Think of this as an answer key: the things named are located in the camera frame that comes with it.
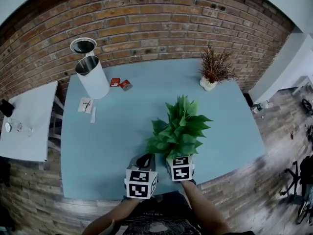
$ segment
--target white flower pot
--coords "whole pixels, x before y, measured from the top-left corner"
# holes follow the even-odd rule
[[[214,82],[214,83],[210,83],[208,80],[206,80],[204,77],[202,77],[200,79],[200,82],[199,84],[207,91],[211,91],[216,85],[217,85],[217,82]]]

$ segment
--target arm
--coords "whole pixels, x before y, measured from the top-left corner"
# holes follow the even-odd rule
[[[112,211],[89,224],[82,235],[99,235],[112,224],[113,220],[118,222],[127,218],[140,201],[141,199],[132,198],[121,202]]]
[[[182,181],[181,184],[203,230],[212,235],[223,235],[231,232],[222,214],[203,196],[194,183]]]

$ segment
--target white table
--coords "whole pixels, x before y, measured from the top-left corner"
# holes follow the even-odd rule
[[[313,77],[312,76],[306,76],[306,78],[297,85],[297,89],[291,93],[292,95],[295,95],[303,86],[306,86],[307,84],[310,84],[313,89]]]
[[[54,101],[59,104],[59,101],[55,99],[57,86],[58,82],[52,82],[9,100],[15,107],[11,118],[33,128],[33,133],[30,137],[15,129],[7,133],[5,130],[7,117],[4,117],[0,138],[0,156],[27,161],[47,160],[52,106]]]

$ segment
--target bottle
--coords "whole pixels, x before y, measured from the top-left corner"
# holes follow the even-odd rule
[[[27,127],[26,125],[22,124],[20,121],[14,118],[8,118],[9,124],[12,126],[12,129],[17,130],[18,132],[25,132],[30,137],[33,133],[33,129]]]
[[[266,100],[266,101],[260,103],[257,107],[255,107],[253,109],[253,112],[255,114],[257,114],[257,113],[261,112],[263,109],[267,109],[267,108],[268,108],[268,101]]]

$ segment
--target trash can lid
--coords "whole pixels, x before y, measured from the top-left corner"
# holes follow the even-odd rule
[[[70,44],[70,49],[79,54],[87,54],[93,51],[96,47],[97,42],[88,37],[77,38]]]

